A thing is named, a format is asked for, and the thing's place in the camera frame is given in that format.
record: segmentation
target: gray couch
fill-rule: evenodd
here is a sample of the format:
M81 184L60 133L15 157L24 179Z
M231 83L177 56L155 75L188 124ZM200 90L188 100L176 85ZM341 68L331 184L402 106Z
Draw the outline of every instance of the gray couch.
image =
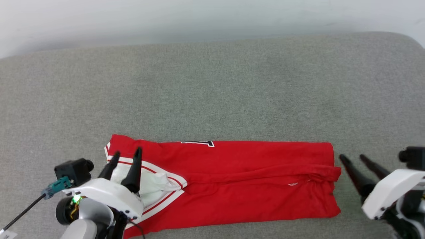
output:
M85 157L98 174L111 134L152 141L328 141L389 170L425 145L425 51L392 33L46 51L0 60L0 226ZM148 239L390 238L370 221L343 171L330 219L165 230ZM11 230L59 238L42 201Z

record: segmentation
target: white wall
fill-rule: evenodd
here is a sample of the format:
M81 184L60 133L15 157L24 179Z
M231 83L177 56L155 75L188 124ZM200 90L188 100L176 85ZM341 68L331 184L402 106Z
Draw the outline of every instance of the white wall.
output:
M0 57L86 46L392 31L425 46L424 0L0 0Z

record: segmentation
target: gray fabric surface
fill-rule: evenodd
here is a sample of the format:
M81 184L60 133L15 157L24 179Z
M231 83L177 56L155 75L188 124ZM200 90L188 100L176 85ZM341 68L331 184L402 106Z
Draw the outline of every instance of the gray fabric surface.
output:
M55 180L55 165L85 157L98 174L111 134L158 142L328 141L337 165L344 153L366 170L357 161L365 153L389 170L404 167L398 151L425 145L425 52L390 33L39 52L0 61L0 112L4 226ZM390 237L388 226L362 213L346 172L334 194L342 210L335 218L147 238ZM62 196L42 201L11 229L19 238L59 238L65 228L54 210Z

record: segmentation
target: teal connector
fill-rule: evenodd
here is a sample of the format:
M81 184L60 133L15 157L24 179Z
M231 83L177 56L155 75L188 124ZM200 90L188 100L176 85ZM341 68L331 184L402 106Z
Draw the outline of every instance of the teal connector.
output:
M43 191L41 191L41 195L46 194L44 200L47 200L53 197L54 194L70 187L72 187L72 182L67 176L65 176L43 189Z

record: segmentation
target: red fabric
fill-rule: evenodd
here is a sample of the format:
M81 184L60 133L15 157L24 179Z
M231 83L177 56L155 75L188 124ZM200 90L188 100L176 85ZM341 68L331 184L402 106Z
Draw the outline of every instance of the red fabric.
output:
M330 143L214 141L208 144L133 140L113 135L108 154L142 160L180 175L184 193L142 221L145 233L239 222L333 217L341 169ZM140 235L136 227L125 238Z

